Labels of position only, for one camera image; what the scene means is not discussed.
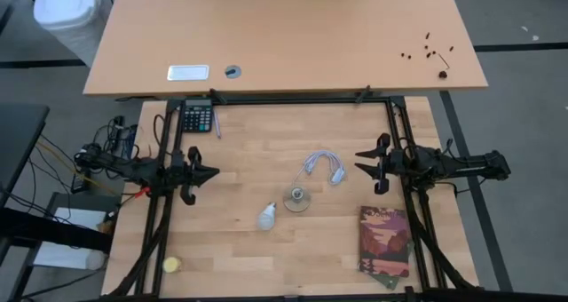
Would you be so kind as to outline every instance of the white label sticker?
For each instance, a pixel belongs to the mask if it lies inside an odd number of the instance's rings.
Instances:
[[[168,81],[203,81],[209,78],[209,66],[170,66]]]

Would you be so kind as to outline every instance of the pen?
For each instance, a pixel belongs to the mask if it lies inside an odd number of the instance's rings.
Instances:
[[[219,128],[219,118],[217,116],[217,111],[213,110],[213,116],[215,117],[215,131],[217,132],[217,138],[221,139],[221,129]]]

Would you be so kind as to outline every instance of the light wood desk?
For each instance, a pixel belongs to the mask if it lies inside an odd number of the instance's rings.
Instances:
[[[427,58],[432,51],[437,54]],[[446,80],[438,78],[446,68],[440,55],[450,66]],[[209,78],[169,82],[170,65],[208,65]],[[225,76],[231,65],[241,67],[239,78]],[[345,91],[367,85],[485,88],[454,0],[115,0],[84,93]]]
[[[416,143],[439,147],[428,100],[406,98],[406,104]],[[141,155],[149,155],[149,146],[156,156],[153,119],[164,111],[165,102],[143,105],[136,137]],[[389,176],[390,192],[375,195],[374,182],[353,165],[375,164],[355,153],[373,148],[377,137],[390,131],[384,105],[217,106],[216,111],[222,139],[215,132],[183,136],[185,153],[197,146],[202,163],[221,173],[194,189],[194,206],[184,205],[178,195],[174,198],[166,255],[180,257],[183,271],[164,275],[162,296],[388,293],[357,270],[357,215],[361,205],[404,209],[400,182]],[[312,205],[301,213],[290,212],[281,197],[304,158],[320,149],[339,155],[347,169],[346,180],[330,186],[327,159],[320,159],[310,177],[299,179],[312,191]],[[136,190],[128,185],[125,192]],[[477,283],[452,189],[440,186],[429,194],[440,248],[466,280]],[[259,231],[256,217],[269,202],[278,204],[276,226]],[[141,197],[121,209],[103,293],[114,289],[137,259],[148,203]],[[414,254],[410,259],[410,277],[396,291],[406,285],[419,288]],[[429,270],[434,282],[433,268]]]

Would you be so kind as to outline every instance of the cable bundle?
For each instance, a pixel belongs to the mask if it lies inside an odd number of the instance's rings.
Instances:
[[[300,169],[292,181],[292,186],[296,183],[296,180],[303,171],[306,171],[308,174],[312,173],[313,168],[316,166],[316,163],[321,156],[325,156],[329,159],[329,184],[335,186],[341,183],[345,176],[345,167],[343,166],[343,162],[335,153],[327,150],[320,150],[305,158],[302,169]]]

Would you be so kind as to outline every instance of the yellow ball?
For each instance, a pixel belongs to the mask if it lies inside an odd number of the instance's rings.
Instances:
[[[165,273],[174,273],[181,269],[181,260],[176,257],[169,257],[163,260],[162,269]]]

